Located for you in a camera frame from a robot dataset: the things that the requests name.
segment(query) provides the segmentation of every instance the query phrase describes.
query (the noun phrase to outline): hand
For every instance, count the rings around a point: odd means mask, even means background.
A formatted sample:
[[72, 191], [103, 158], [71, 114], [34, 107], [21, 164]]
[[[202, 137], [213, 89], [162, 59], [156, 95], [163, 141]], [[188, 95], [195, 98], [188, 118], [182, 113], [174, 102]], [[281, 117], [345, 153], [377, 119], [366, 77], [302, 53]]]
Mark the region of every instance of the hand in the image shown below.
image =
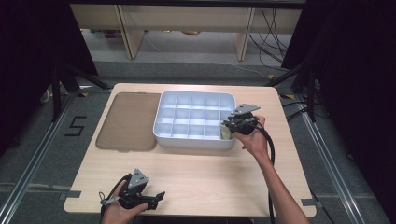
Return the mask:
[[[259, 120], [259, 127], [264, 127], [265, 117], [256, 116]], [[264, 135], [257, 129], [255, 129], [249, 135], [243, 135], [241, 133], [235, 133], [235, 138], [239, 139], [242, 142], [242, 149], [247, 149], [247, 151], [257, 160], [260, 157], [264, 157], [265, 159], [269, 159], [268, 156], [268, 146], [267, 139]]]
[[[113, 198], [119, 196], [120, 190], [122, 186], [125, 184], [125, 180], [122, 181], [118, 186], [117, 189], [114, 191]], [[134, 216], [146, 211], [149, 208], [147, 203], [142, 203], [132, 209], [125, 209], [123, 208], [119, 202], [112, 203], [105, 211], [103, 216], [103, 222], [111, 223], [111, 224], [124, 224], [128, 223]]]

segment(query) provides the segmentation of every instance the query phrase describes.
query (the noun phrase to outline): plastic organizer box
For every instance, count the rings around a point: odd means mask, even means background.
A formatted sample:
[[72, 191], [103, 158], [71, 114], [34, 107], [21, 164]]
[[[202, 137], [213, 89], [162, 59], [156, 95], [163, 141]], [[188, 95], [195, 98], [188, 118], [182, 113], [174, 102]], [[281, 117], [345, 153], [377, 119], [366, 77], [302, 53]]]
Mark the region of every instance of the plastic organizer box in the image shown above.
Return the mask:
[[220, 124], [231, 116], [230, 93], [165, 91], [154, 121], [154, 135], [163, 147], [230, 149], [234, 139], [221, 139]]

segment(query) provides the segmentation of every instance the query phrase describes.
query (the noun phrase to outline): wooden desk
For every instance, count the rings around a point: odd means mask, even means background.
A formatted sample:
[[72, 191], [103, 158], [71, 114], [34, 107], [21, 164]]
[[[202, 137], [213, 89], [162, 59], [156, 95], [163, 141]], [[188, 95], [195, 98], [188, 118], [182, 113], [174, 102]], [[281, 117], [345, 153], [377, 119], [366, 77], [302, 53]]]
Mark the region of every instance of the wooden desk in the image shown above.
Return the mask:
[[[118, 152], [99, 149], [96, 138], [108, 109], [118, 92], [220, 91], [235, 96], [236, 104], [260, 105], [254, 114], [267, 118], [266, 130], [276, 146], [276, 170], [291, 195], [311, 199], [303, 168], [277, 92], [269, 87], [194, 86], [163, 84], [118, 84], [111, 93], [99, 120], [85, 158], [71, 190], [81, 191], [79, 198], [68, 198], [64, 209], [72, 213], [99, 213], [99, 195], [108, 194], [121, 177], [139, 168], [150, 178], [144, 195], [166, 191], [157, 210], [144, 215], [268, 217], [268, 190], [257, 162], [235, 141], [230, 150], [165, 148], [156, 146], [147, 152]], [[312, 217], [315, 206], [302, 206]]]

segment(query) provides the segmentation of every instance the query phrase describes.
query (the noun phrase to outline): desk leg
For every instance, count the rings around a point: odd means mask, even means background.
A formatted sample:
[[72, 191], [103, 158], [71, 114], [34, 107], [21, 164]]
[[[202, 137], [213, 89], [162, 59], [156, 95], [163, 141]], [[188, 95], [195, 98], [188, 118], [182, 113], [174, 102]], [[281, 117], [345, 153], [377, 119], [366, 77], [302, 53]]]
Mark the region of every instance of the desk leg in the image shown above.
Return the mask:
[[253, 23], [255, 8], [249, 8], [247, 10], [247, 19], [242, 33], [233, 34], [233, 42], [235, 43], [236, 55], [238, 61], [242, 62], [245, 60], [245, 55], [248, 47], [248, 35], [250, 33], [250, 27]]
[[126, 48], [127, 57], [128, 59], [134, 59], [139, 50], [145, 31], [133, 29], [133, 25], [125, 18], [122, 5], [116, 5], [114, 7], [119, 14], [117, 18], [119, 18], [121, 24], [122, 40]]

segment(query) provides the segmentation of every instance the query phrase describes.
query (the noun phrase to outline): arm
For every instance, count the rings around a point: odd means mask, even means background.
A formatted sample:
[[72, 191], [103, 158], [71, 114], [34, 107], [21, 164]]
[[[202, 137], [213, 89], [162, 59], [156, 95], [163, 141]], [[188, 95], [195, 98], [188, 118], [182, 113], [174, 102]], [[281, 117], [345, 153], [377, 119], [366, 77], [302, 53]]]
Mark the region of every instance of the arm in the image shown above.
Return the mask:
[[[125, 180], [122, 181], [117, 189], [114, 191], [113, 197], [119, 195], [122, 186], [125, 184]], [[126, 224], [134, 218], [134, 216], [142, 213], [148, 209], [149, 205], [146, 203], [139, 204], [137, 207], [133, 209], [125, 209], [123, 208], [119, 202], [112, 203], [105, 211], [103, 216], [103, 224], [111, 223], [111, 224]]]
[[[265, 118], [260, 116], [257, 118], [264, 127]], [[254, 130], [250, 135], [235, 133], [235, 137], [244, 144], [242, 149], [246, 149], [262, 169], [280, 223], [309, 223], [303, 210], [291, 197], [272, 165], [264, 135], [259, 130]]]

